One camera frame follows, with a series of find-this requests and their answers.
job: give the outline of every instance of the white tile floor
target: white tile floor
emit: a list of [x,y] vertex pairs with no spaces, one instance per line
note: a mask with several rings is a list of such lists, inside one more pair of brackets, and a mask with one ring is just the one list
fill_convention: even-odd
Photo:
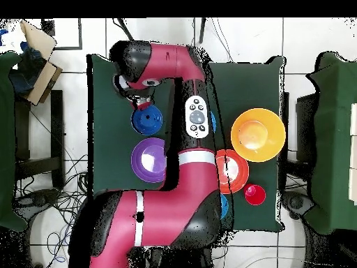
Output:
[[[76,20],[56,22],[59,35],[67,32],[69,40],[76,40],[78,32]],[[289,158],[294,159],[296,150],[295,102],[299,96],[311,94],[314,87],[305,77],[314,70],[319,53],[338,51],[345,59],[357,58],[356,18],[214,18],[217,31],[220,28],[229,44],[231,57],[235,62],[264,63],[271,56],[283,55],[287,58],[285,68],[285,91],[290,93],[289,101]],[[128,19],[127,26],[134,39],[155,40],[161,43],[191,44],[192,18],[147,18]],[[216,62],[228,61],[227,53],[217,37],[211,19],[207,20],[203,47]],[[200,18],[196,23],[196,45],[198,45]],[[72,166],[70,158],[80,159],[87,153],[87,90],[86,54],[100,54],[107,57],[110,47],[118,40],[127,40],[112,19],[82,19],[82,50],[55,51],[50,61],[62,67],[63,73],[55,84],[55,89],[63,90],[66,169]],[[59,37],[57,46],[77,46],[67,44]],[[32,107],[36,116],[50,128],[50,98],[44,104]],[[50,134],[31,116],[30,147],[32,158],[50,155]],[[76,166],[77,171],[87,170],[87,158]],[[30,190],[51,188],[48,174],[36,176]],[[30,179],[23,180],[22,185]],[[75,190],[75,182],[67,187]],[[237,232],[230,241],[225,257],[214,260],[215,268],[302,268],[305,256],[305,236],[300,221],[290,219],[287,211],[281,210],[281,221],[285,230],[276,233]],[[65,223],[55,209],[40,214],[33,224],[31,252],[34,262],[47,265],[53,255],[47,250],[47,236],[60,232]],[[53,252],[56,237],[49,238]],[[213,250],[213,257],[220,257],[225,248]],[[67,268],[67,246],[60,250],[59,261],[51,268]]]

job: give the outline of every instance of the purple bowl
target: purple bowl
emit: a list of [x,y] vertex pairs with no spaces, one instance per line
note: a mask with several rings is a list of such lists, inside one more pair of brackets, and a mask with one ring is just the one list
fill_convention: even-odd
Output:
[[158,183],[165,179],[165,141],[156,137],[142,140],[132,151],[131,167],[143,181]]

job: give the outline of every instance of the orange bowl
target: orange bowl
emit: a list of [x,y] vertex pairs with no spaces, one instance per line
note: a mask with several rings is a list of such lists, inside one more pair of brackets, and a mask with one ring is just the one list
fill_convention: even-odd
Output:
[[285,127],[279,116],[263,108],[245,111],[231,128],[234,150],[247,161],[255,163],[277,156],[285,138]]

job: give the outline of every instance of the blue plate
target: blue plate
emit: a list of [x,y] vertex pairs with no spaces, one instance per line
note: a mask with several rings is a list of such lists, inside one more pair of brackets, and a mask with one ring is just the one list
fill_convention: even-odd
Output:
[[222,213],[220,215],[220,219],[222,220],[228,213],[228,199],[223,195],[220,194],[220,204],[222,206]]
[[212,119],[213,132],[215,133],[216,122],[215,122],[215,116],[213,115],[212,111],[211,111],[211,119]]
[[153,135],[161,129],[161,111],[154,105],[150,105],[144,110],[135,110],[131,116],[131,123],[138,133]]

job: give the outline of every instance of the small red cup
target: small red cup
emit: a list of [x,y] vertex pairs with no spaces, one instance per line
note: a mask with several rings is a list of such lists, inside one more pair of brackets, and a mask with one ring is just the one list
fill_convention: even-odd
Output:
[[243,189],[245,200],[251,205],[260,205],[264,202],[266,194],[265,190],[254,184],[247,184]]

